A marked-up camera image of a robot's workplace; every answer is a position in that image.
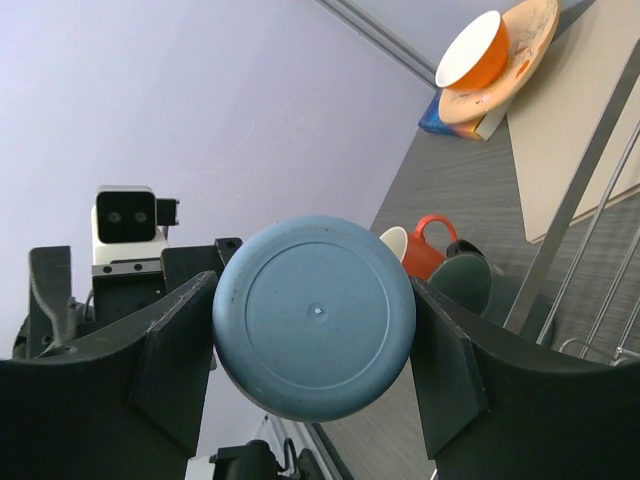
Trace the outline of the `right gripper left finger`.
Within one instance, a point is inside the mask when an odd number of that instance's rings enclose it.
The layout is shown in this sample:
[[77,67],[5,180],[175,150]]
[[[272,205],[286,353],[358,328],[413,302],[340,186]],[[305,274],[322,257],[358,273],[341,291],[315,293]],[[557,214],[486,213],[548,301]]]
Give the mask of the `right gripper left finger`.
[[211,272],[95,333],[1,364],[5,479],[181,479],[213,350]]

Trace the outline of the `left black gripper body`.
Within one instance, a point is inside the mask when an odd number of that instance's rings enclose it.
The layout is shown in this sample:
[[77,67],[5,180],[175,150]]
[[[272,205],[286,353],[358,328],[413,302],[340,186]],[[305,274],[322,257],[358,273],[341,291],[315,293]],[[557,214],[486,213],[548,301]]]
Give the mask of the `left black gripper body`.
[[134,314],[195,275],[220,275],[243,245],[237,237],[212,245],[116,248],[92,266],[92,286],[85,301],[71,291],[71,249],[37,247],[30,251],[29,312],[13,346],[14,359],[34,359]]

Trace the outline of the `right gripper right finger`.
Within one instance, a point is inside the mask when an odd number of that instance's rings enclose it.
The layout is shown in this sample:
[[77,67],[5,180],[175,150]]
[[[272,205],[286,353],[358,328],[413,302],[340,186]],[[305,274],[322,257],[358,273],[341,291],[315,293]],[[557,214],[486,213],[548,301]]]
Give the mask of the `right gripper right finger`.
[[411,367],[442,479],[635,479],[639,367],[577,359],[412,283]]

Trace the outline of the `grey mug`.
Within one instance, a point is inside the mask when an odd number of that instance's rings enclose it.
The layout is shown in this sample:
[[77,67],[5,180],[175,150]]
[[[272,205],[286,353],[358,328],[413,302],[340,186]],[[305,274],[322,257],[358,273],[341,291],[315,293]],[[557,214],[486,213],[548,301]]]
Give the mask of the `grey mug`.
[[492,324],[503,327],[522,281],[492,264],[467,240],[451,243],[428,283]]

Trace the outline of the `orange cup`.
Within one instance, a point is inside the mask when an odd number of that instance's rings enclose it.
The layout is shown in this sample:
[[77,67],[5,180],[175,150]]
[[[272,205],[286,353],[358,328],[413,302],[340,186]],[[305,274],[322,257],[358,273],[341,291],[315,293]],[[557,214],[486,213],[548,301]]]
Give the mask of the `orange cup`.
[[380,240],[394,253],[410,277],[428,280],[445,261],[445,254],[426,240],[425,230],[431,223],[443,224],[448,229],[450,240],[458,240],[453,224],[446,217],[437,214],[420,219],[413,231],[394,226],[380,236]]

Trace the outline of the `blue cup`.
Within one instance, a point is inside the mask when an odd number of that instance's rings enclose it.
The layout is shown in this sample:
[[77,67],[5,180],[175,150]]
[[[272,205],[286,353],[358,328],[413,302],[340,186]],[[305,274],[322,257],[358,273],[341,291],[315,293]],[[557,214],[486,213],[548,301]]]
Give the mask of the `blue cup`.
[[263,410],[326,422],[378,399],[416,331],[409,278],[374,234],[332,216],[296,217],[247,240],[216,288],[218,358]]

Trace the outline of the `orange white bowl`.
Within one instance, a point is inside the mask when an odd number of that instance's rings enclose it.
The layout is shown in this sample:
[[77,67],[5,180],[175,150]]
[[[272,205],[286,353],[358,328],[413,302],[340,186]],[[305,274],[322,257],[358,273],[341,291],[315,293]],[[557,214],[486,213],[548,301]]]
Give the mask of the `orange white bowl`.
[[469,23],[452,41],[435,73],[440,89],[470,92],[489,86],[506,67],[510,49],[502,14],[487,11]]

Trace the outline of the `beige bird plate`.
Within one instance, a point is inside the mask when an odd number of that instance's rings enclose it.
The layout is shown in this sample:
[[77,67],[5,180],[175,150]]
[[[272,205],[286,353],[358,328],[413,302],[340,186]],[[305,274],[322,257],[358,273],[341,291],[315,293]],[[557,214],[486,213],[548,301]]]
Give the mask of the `beige bird plate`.
[[510,100],[525,85],[556,32],[557,1],[522,1],[501,13],[509,33],[506,67],[489,86],[470,92],[442,89],[439,117],[446,124],[474,120]]

